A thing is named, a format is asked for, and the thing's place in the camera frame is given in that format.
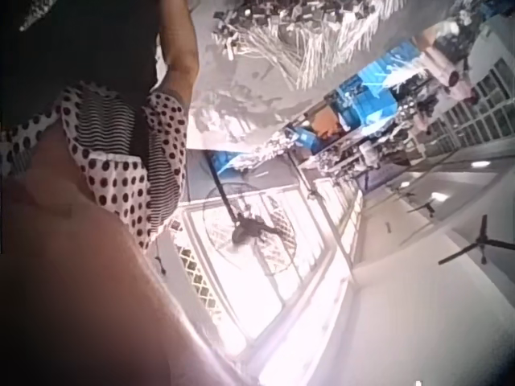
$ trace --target fan pole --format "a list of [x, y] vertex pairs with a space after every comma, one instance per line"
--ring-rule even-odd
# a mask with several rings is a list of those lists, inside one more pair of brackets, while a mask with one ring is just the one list
[[[287, 154], [288, 154], [288, 158], [290, 159], [291, 163], [293, 164], [293, 167], [295, 168], [295, 171], [299, 175], [299, 179], [302, 181], [304, 188], [307, 190], [308, 193], [310, 191], [313, 191], [314, 187], [311, 185], [311, 182], [306, 178], [303, 171], [299, 168], [299, 165], [296, 162], [296, 160], [291, 156], [290, 151], [287, 151]], [[352, 262], [350, 261], [350, 258], [349, 258], [349, 255], [347, 254], [347, 252], [345, 252], [344, 245], [341, 243], [340, 233], [338, 232], [338, 229], [336, 228], [335, 223], [332, 222], [332, 218], [329, 215], [328, 209], [325, 206], [325, 202], [322, 200], [320, 195], [315, 195], [315, 199], [316, 199], [316, 202], [318, 203], [318, 205], [320, 206], [320, 209], [322, 210], [323, 217], [325, 217], [325, 220], [329, 224], [329, 228], [331, 229], [331, 233], [335, 239], [336, 245], [338, 245], [338, 249], [341, 251], [342, 255], [344, 256], [345, 261], [347, 261], [348, 270], [350, 272], [350, 276], [352, 277]], [[306, 202], [306, 206], [307, 206], [308, 210], [311, 213], [311, 216], [314, 219], [315, 217], [313, 216], [313, 212], [309, 208], [309, 204], [307, 203], [307, 201], [305, 201], [305, 202]]]
[[224, 203], [225, 207], [227, 208], [227, 212], [229, 213], [231, 220], [234, 223], [237, 223], [238, 222], [237, 217], [234, 214], [233, 207], [231, 207], [231, 204], [229, 203], [229, 200], [227, 199], [227, 195], [225, 194], [224, 188], [222, 187], [222, 183], [220, 182], [220, 178], [218, 177], [215, 167], [211, 162], [211, 159], [209, 157], [209, 152], [204, 150], [204, 156], [206, 157], [206, 162], [208, 163], [209, 171], [211, 172], [212, 179], [215, 181], [216, 189], [218, 189], [218, 192], [220, 193], [222, 202]]

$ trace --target white fabric with black dots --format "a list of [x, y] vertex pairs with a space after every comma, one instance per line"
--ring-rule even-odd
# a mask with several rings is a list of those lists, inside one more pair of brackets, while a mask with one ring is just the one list
[[158, 91], [142, 110], [150, 131], [147, 167], [130, 155], [135, 111], [115, 92], [81, 83], [66, 88], [51, 111], [10, 131], [0, 146], [2, 175], [23, 173], [41, 133], [60, 118], [97, 204], [119, 216], [146, 251], [170, 223], [183, 190], [187, 114], [175, 97]]

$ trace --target recessed light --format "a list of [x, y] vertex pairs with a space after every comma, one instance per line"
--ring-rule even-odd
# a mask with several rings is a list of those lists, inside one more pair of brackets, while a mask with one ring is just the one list
[[475, 161], [475, 162], [471, 163], [471, 166], [475, 167], [476, 169], [479, 169], [481, 167], [489, 166], [490, 164], [491, 164], [490, 161]]
[[438, 193], [437, 191], [434, 191], [433, 193], [431, 193], [431, 198], [442, 203], [443, 201], [446, 201], [449, 198], [449, 196], [445, 195], [444, 193]]

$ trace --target polka dot garment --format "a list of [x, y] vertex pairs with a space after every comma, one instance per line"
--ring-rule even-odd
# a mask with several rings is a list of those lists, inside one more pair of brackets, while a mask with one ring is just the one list
[[10, 130], [0, 142], [2, 175], [20, 175], [43, 131], [62, 121], [68, 148], [95, 195], [145, 251], [165, 229], [185, 180], [187, 113], [177, 96], [152, 92], [142, 107], [148, 161], [131, 155], [136, 111], [115, 93], [81, 83], [66, 88], [53, 109]]

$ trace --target black dot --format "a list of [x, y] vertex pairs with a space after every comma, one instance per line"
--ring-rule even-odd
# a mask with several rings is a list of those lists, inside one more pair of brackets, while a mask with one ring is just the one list
[[23, 139], [23, 147], [25, 149], [30, 149], [31, 148], [31, 139], [29, 137], [25, 137]]

